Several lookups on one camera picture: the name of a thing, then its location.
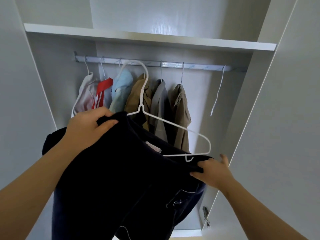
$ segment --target white clothing tag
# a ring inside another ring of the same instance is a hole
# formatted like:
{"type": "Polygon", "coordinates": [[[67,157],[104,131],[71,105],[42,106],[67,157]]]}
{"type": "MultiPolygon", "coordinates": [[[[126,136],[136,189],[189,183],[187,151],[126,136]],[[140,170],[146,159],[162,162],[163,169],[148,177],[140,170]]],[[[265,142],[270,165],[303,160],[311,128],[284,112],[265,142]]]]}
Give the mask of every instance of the white clothing tag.
{"type": "Polygon", "coordinates": [[[146,141],[146,144],[152,149],[154,149],[156,152],[161,153],[162,150],[159,147],[152,145],[150,142],[147,142],[147,141],[146,141]]]}

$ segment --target light blue garment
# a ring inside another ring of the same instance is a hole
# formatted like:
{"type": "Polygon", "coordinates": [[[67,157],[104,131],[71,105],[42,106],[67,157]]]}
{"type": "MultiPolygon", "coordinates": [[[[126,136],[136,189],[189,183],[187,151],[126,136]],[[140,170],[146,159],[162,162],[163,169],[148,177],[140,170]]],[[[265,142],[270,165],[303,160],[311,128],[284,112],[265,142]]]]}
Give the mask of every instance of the light blue garment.
{"type": "Polygon", "coordinates": [[[125,109],[127,99],[133,86],[133,77],[128,69],[123,69],[122,73],[113,80],[110,104],[110,111],[117,113],[125,109]]]}

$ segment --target closet rod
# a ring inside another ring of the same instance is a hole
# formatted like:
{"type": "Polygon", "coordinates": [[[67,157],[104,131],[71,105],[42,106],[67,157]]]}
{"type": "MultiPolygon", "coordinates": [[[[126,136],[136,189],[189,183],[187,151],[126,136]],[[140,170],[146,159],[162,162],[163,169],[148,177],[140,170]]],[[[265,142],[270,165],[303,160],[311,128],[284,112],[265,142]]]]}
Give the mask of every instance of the closet rod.
{"type": "MultiPolygon", "coordinates": [[[[97,56],[78,56],[76,52],[74,52],[74,58],[76,62],[90,62],[90,63],[106,63],[106,64],[116,64],[119,63],[122,65],[126,61],[130,59],[124,58],[109,58],[109,57],[97,57],[97,56]]],[[[146,67],[160,67],[161,61],[152,61],[152,60],[139,60],[141,61],[146,67]]],[[[140,64],[136,62],[131,62],[129,65],[132,66],[140,66],[140,64]]],[[[168,62],[162,61],[163,68],[182,68],[182,62],[168,62]]],[[[222,71],[223,65],[206,65],[206,64],[193,64],[193,63],[184,63],[185,69],[196,69],[196,70],[208,70],[208,71],[222,71]]],[[[236,67],[231,65],[226,65],[224,68],[225,72],[235,71],[235,72],[246,72],[247,67],[236,67]]]]}

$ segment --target door hinge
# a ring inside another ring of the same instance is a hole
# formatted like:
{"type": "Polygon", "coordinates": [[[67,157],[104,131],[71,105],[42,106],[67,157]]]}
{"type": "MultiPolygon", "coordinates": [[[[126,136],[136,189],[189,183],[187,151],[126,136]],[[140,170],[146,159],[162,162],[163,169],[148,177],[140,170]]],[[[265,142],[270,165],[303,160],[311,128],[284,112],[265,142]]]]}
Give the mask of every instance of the door hinge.
{"type": "Polygon", "coordinates": [[[209,229],[209,227],[210,227],[210,222],[208,221],[209,211],[205,206],[202,206],[202,211],[203,211],[203,215],[204,215],[204,221],[207,225],[207,228],[209,229]]]}

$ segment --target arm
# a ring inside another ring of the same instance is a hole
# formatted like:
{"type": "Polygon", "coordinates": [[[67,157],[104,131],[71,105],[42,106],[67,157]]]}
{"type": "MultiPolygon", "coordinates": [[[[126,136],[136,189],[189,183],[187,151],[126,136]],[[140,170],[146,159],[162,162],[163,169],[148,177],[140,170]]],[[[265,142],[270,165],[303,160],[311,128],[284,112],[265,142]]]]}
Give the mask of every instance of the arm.
{"type": "Polygon", "coordinates": [[[99,117],[111,115],[104,107],[78,113],[61,141],[0,191],[0,239],[28,236],[66,167],[117,123],[97,125],[99,117]]]}
{"type": "Polygon", "coordinates": [[[228,158],[225,155],[221,157],[221,162],[212,158],[198,162],[198,166],[203,168],[203,173],[190,174],[222,192],[249,240],[306,240],[237,182],[229,170],[228,158]]]}

